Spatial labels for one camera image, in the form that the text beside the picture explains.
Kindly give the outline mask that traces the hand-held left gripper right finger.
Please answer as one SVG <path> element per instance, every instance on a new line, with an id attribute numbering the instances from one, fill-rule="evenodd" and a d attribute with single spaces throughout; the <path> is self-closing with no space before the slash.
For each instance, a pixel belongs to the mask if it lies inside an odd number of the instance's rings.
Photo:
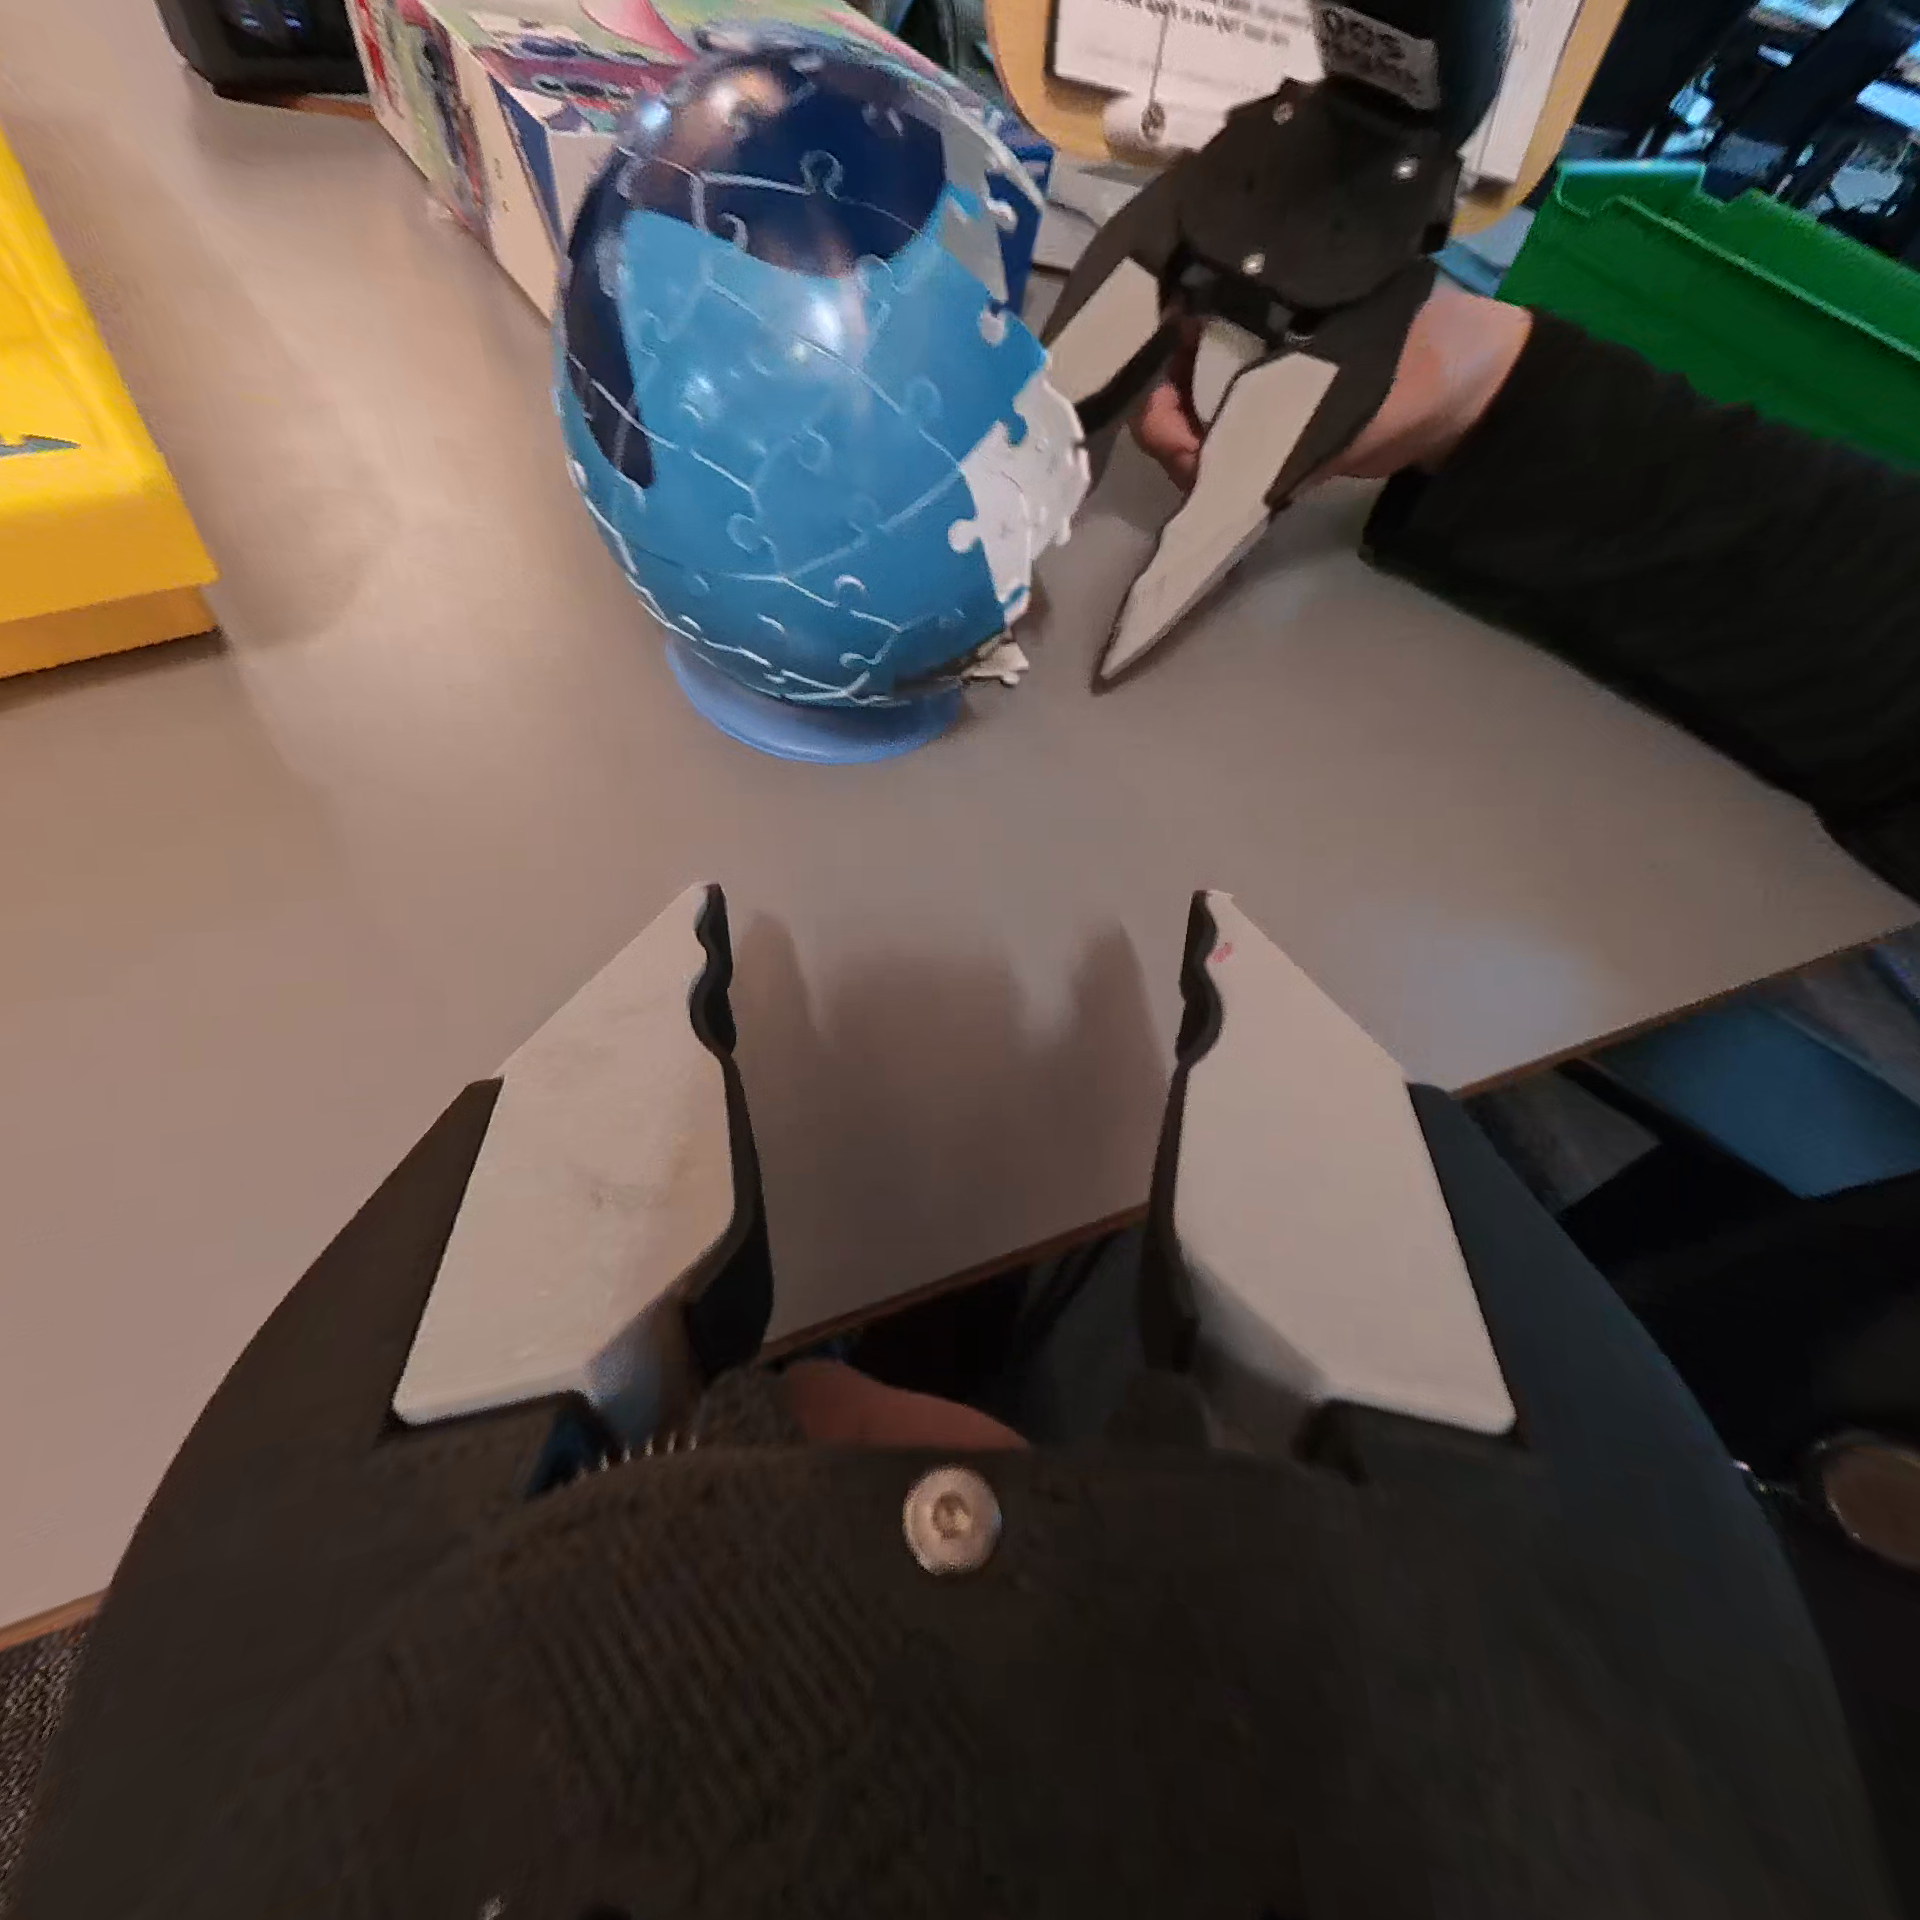
<path id="1" fill-rule="evenodd" d="M 1517 1426 L 1407 1080 L 1236 900 L 1197 889 L 1142 1224 L 1149 1364 L 1255 1451 L 1332 1408 Z"/>

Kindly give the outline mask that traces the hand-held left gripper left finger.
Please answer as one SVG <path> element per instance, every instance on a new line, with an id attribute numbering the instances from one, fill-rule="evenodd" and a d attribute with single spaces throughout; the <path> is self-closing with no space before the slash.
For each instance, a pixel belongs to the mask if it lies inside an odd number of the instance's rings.
<path id="1" fill-rule="evenodd" d="M 392 1410 L 556 1396 L 661 1443 L 774 1306 L 719 884 L 691 884 L 496 1075 Z"/>

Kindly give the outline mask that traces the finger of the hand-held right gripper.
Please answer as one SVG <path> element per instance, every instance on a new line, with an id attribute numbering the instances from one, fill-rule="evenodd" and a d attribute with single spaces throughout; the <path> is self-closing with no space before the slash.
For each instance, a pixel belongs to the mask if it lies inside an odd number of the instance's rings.
<path id="1" fill-rule="evenodd" d="M 1077 267 L 1047 315 L 1047 383 L 1092 441 L 1160 377 L 1187 321 L 1183 288 L 1147 267 Z"/>
<path id="2" fill-rule="evenodd" d="M 1336 367 L 1309 353 L 1197 353 L 1188 398 L 1201 447 L 1183 505 L 1125 594 L 1092 688 L 1144 666 L 1263 537 L 1325 462 Z"/>

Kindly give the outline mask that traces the blue puzzle ball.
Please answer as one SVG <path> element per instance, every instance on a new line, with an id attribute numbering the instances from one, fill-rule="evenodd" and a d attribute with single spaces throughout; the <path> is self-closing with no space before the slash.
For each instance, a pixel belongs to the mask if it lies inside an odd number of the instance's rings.
<path id="1" fill-rule="evenodd" d="M 550 319 L 568 480 L 696 666 L 793 714 L 1015 686 L 1087 452 L 1022 295 L 1044 188 L 871 36 L 731 19 L 624 115 Z"/>

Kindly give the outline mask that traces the blue ball stand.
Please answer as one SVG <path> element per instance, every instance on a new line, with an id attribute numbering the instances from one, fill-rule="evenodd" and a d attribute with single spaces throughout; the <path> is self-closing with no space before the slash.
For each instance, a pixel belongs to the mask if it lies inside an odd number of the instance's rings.
<path id="1" fill-rule="evenodd" d="M 964 692 L 884 707 L 783 705 L 735 683 L 686 641 L 664 643 L 668 668 L 695 714 L 733 744 L 780 762 L 857 767 L 897 759 L 945 737 L 964 712 Z"/>

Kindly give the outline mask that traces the yellow plastic bin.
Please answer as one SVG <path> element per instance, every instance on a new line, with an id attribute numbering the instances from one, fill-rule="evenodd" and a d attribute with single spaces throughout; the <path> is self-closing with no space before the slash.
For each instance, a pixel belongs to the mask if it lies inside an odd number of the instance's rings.
<path id="1" fill-rule="evenodd" d="M 1 678 L 212 632 L 219 579 L 11 147 L 1 150 Z"/>

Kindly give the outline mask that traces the person's right forearm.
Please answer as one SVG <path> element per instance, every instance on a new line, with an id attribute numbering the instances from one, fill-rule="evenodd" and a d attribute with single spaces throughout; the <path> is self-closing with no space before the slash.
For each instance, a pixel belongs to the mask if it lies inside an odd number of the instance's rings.
<path id="1" fill-rule="evenodd" d="M 1917 898 L 1916 471 L 1539 315 L 1360 544 L 1803 803 Z"/>

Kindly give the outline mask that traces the colourful puzzle box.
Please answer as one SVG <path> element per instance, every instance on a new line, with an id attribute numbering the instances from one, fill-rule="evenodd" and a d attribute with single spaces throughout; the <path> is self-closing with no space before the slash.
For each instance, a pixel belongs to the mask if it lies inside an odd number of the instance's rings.
<path id="1" fill-rule="evenodd" d="M 829 34 L 916 72 L 1015 155 L 1028 185 L 989 177 L 1011 235 L 1015 302 L 1032 262 L 1054 152 L 1008 111 L 939 70 L 857 4 L 835 2 L 348 2 L 380 126 L 541 321 L 589 178 L 627 112 L 708 43 L 747 28 Z"/>

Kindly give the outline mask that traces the person's right hand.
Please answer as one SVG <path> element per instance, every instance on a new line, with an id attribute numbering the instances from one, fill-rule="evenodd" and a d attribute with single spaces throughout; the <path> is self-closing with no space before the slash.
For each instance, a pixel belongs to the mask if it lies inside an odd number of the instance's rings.
<path id="1" fill-rule="evenodd" d="M 1437 279 L 1413 322 L 1392 390 L 1371 420 L 1309 488 L 1332 478 L 1384 480 L 1439 467 L 1507 385 L 1529 344 L 1533 315 Z M 1190 491 L 1207 430 L 1192 411 L 1192 359 L 1199 322 L 1183 321 L 1164 379 L 1142 398 L 1132 433 L 1179 491 Z"/>

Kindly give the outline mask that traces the white paper sheet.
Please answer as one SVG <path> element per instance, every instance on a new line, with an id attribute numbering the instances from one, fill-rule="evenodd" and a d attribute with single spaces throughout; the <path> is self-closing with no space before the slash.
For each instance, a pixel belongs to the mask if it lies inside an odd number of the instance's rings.
<path id="1" fill-rule="evenodd" d="M 1123 99 L 1230 111 L 1323 67 L 1307 2 L 1059 2 L 1047 31 L 1055 81 Z"/>
<path id="2" fill-rule="evenodd" d="M 1492 106 L 1461 155 L 1468 188 L 1513 185 L 1544 115 L 1552 79 L 1581 2 L 1513 2 L 1504 72 Z"/>

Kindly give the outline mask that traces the green plastic bin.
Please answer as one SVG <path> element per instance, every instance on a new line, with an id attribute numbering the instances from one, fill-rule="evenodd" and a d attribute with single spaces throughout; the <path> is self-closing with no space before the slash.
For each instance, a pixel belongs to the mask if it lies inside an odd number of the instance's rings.
<path id="1" fill-rule="evenodd" d="M 1710 401 L 1916 470 L 1916 267 L 1775 199 L 1713 199 L 1702 180 L 1691 162 L 1563 162 L 1499 298 Z"/>

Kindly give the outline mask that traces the blue chair seat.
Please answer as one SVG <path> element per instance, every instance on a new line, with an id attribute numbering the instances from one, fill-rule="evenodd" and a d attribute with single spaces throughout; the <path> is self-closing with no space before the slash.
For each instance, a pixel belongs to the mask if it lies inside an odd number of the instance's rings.
<path id="1" fill-rule="evenodd" d="M 1727 1000 L 1599 1048 L 1590 1066 L 1799 1199 L 1917 1171 L 1916 1073 L 1767 1002 Z"/>

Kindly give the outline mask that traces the black electronic device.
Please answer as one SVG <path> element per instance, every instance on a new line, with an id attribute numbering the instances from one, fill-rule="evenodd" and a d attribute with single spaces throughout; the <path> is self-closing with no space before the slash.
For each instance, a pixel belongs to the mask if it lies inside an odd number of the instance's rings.
<path id="1" fill-rule="evenodd" d="M 344 2 L 158 2 L 184 67 L 236 102 L 365 99 Z"/>

